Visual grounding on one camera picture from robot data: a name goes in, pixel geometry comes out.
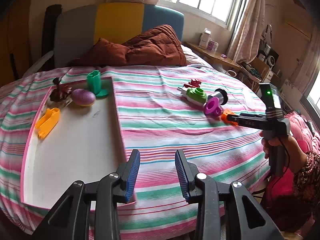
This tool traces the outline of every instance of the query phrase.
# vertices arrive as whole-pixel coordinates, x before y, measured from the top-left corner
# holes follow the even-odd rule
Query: orange toy
[[[223,111],[223,114],[221,115],[221,119],[225,122],[225,123],[231,123],[232,125],[238,125],[237,122],[231,122],[227,120],[227,115],[228,114],[235,114],[234,112],[232,112],[230,109],[226,109]]]
[[[38,122],[36,122],[35,128],[39,129],[38,136],[40,139],[44,139],[48,133],[55,127],[60,119],[59,108],[47,108],[44,116],[42,116]]]

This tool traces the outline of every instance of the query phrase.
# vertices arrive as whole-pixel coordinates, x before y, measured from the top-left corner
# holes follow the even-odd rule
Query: red toy
[[[191,79],[191,81],[188,84],[184,84],[183,86],[186,88],[199,88],[201,82],[196,79]]]

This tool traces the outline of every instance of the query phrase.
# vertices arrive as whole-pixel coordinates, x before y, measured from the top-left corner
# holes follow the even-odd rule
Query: wooden desk
[[[202,56],[205,56],[209,59],[209,61],[211,61],[212,63],[218,63],[218,64],[222,64],[224,66],[228,66],[228,67],[233,67],[236,68],[238,70],[242,70],[243,68],[236,63],[234,60],[231,60],[230,58],[223,58],[221,57],[221,53],[215,52],[215,51],[209,51],[206,49],[201,49],[198,47],[198,45],[190,43],[185,41],[184,45],[189,47],[190,49],[197,51],[198,53],[200,53]]]

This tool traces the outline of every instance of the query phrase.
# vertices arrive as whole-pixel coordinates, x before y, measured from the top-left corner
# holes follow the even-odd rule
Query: device screen
[[[271,87],[271,91],[272,91],[273,104],[274,104],[275,108],[281,108],[280,99],[278,96],[277,89]]]

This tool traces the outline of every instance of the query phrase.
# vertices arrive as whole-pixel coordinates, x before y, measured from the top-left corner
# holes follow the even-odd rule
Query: purple ball
[[[85,89],[74,90],[71,98],[79,106],[91,106],[96,100],[95,94]]]

